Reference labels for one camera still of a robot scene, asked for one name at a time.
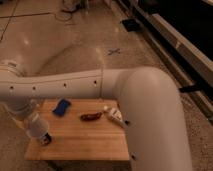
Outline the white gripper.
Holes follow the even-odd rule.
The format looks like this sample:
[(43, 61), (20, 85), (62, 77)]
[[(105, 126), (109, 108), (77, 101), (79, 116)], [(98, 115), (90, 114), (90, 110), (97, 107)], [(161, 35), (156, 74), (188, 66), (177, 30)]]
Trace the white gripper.
[(35, 111), (37, 102), (29, 99), (16, 99), (6, 101), (4, 105), (12, 118), (22, 121)]

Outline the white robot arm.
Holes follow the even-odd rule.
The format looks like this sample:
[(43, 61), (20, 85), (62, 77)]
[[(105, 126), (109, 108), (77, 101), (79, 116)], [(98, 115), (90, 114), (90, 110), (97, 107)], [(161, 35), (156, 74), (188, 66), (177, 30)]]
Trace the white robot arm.
[(158, 68), (27, 77), (16, 62), (0, 63), (0, 101), (14, 119), (33, 112), (33, 99), (46, 98), (113, 99), (122, 113), (132, 171), (193, 171), (179, 90)]

